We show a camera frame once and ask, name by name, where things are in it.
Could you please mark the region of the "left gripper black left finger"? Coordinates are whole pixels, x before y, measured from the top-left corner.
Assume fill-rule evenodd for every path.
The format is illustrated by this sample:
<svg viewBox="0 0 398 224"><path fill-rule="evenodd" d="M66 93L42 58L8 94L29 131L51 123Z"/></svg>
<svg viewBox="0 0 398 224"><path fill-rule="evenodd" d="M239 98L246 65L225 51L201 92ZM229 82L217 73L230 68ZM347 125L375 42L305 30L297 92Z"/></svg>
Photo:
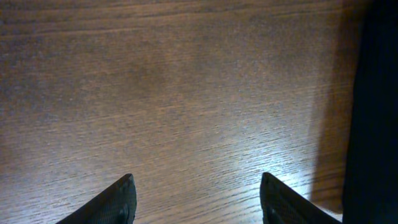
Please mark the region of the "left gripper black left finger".
<svg viewBox="0 0 398 224"><path fill-rule="evenodd" d="M57 224L133 224L136 208L134 177L125 174Z"/></svg>

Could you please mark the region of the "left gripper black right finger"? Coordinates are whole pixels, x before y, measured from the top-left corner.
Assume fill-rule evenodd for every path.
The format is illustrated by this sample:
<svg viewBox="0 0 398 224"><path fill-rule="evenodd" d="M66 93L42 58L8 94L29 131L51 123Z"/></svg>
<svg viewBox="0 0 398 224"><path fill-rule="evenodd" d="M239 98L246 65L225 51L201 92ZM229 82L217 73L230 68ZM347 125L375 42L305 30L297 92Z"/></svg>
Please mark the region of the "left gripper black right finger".
<svg viewBox="0 0 398 224"><path fill-rule="evenodd" d="M341 224L269 172L260 186L264 224Z"/></svg>

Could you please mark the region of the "black t-shirt with logo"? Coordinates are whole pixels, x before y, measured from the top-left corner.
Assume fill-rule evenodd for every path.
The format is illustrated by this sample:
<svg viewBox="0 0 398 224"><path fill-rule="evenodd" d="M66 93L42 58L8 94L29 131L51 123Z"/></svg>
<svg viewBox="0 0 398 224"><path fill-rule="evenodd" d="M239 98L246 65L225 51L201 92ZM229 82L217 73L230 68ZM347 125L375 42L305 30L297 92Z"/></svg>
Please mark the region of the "black t-shirt with logo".
<svg viewBox="0 0 398 224"><path fill-rule="evenodd" d="M343 223L397 223L397 1L364 20L353 88Z"/></svg>

